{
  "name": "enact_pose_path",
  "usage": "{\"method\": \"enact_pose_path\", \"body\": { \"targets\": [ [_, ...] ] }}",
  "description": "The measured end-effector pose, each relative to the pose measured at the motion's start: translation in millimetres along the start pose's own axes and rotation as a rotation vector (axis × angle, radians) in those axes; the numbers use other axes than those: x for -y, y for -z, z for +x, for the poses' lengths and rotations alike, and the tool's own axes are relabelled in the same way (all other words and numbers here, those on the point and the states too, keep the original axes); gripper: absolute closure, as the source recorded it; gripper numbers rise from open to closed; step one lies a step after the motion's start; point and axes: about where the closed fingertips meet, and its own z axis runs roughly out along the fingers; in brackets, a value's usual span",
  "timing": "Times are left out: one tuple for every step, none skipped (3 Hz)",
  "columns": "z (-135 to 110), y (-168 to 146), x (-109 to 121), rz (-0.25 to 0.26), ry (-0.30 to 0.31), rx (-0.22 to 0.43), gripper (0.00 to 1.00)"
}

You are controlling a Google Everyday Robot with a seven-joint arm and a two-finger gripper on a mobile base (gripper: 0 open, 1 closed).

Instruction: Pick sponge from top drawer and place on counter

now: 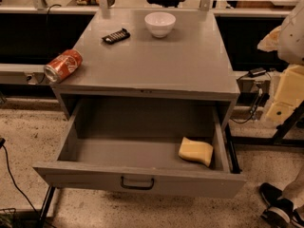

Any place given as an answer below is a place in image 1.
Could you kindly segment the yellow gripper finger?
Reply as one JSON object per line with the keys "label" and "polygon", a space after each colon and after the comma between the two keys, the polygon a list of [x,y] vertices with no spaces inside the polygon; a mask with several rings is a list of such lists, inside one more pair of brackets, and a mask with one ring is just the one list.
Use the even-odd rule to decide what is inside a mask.
{"label": "yellow gripper finger", "polygon": [[271,30],[258,44],[257,48],[262,51],[270,52],[278,49],[278,38],[281,32],[281,26]]}

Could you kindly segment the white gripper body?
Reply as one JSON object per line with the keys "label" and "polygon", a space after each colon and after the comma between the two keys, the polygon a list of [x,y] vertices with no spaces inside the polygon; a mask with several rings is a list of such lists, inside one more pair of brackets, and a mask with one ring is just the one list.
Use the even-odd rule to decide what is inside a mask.
{"label": "white gripper body", "polygon": [[271,80],[271,98],[265,118],[283,124],[304,101],[304,66],[288,65]]}

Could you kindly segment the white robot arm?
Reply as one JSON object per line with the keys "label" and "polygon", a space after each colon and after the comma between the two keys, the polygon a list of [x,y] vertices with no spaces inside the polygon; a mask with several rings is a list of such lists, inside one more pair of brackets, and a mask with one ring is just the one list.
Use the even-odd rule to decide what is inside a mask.
{"label": "white robot arm", "polygon": [[262,51],[276,51],[288,64],[279,83],[266,118],[285,122],[304,101],[304,1],[297,3],[282,24],[268,33],[258,44]]}

